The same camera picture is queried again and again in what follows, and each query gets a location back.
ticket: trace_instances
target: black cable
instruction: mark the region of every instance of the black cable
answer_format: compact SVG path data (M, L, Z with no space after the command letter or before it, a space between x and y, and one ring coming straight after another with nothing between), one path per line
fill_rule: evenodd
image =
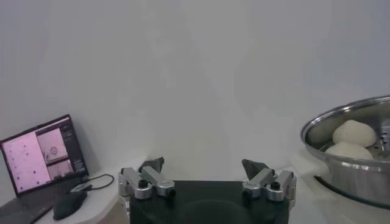
M113 175L110 175L110 174L107 174L107 173L106 173L106 174L103 174L103 175L100 175L100 176L98 176L98 177L91 178L91 179L87 180L86 182L89 182L89 181L91 181L91 180L96 180L96 179L101 178L101 177L111 177L111 181L110 181L108 184L103 185L103 186L101 186L101 187L95 187L95 188L92 187L89 191L95 191L95 190L103 189L103 188L105 188L105 187L108 187L109 185L111 185L111 184L114 182L114 176L113 176Z
M105 188L105 187L108 187L109 185L111 185L111 184L114 182L114 176L105 173L105 174L100 175L100 176L98 176L98 177L94 177L94 178L87 179L87 180L85 180L85 181L83 181L83 182L81 182L81 183L79 183L79 184L73 186L73 187L71 188L70 192L72 192L72 190L73 190L74 188L76 188L77 186L80 186L81 184L85 184L85 183L88 183L88 182L90 182L90 181L93 181L93 180L102 178L102 177L111 177L111 180L110 180L110 182L109 182L108 184L103 185L103 186L101 186L101 187L95 187L95 188L93 188L93 187L92 187L92 184L90 184L90 185L88 185L88 186L82 186L82 187L81 187L81 190L78 190L78 191L95 191L95 190L100 190L100 189L103 189L103 188Z

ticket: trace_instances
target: laptop screen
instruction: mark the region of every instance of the laptop screen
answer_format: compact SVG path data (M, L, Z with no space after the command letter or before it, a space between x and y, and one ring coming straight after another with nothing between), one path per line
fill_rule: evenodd
M17 195L88 174L69 115L3 140L1 148Z

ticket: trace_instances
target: laptop keyboard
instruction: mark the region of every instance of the laptop keyboard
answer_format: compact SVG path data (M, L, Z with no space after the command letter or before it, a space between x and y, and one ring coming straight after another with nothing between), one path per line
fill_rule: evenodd
M18 211L34 210L43 206L54 206L74 185L79 183L79 179L68 180L36 192L28 193L20 198L14 198L4 206L1 206L0 217Z

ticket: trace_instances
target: laptop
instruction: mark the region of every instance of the laptop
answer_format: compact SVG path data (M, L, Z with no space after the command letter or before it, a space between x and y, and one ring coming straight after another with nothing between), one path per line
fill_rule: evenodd
M16 198L0 223L33 223L88 176L70 115L0 141Z

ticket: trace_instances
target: metal bracket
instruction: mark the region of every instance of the metal bracket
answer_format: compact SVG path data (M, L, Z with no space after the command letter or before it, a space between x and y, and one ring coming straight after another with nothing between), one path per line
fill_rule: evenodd
M172 180L167 180L162 174L158 173L151 166L142 168L141 177L156 187L157 195L162 197L175 196L175 182Z
M270 201L289 200L290 209L295 206L297 178L291 171L282 171L274 182L266 186Z
M134 193L137 199L148 199L152 195L152 185L142 179L133 168L123 168L118 176L119 195Z
M127 217L127 223L130 223L130 197L119 196L118 201L122 205L123 211Z
M256 174L251 180L243 182L243 194L248 195L250 198L258 198L261 195L261 189L265 185L274 181L275 171L272 169L264 168L258 174Z

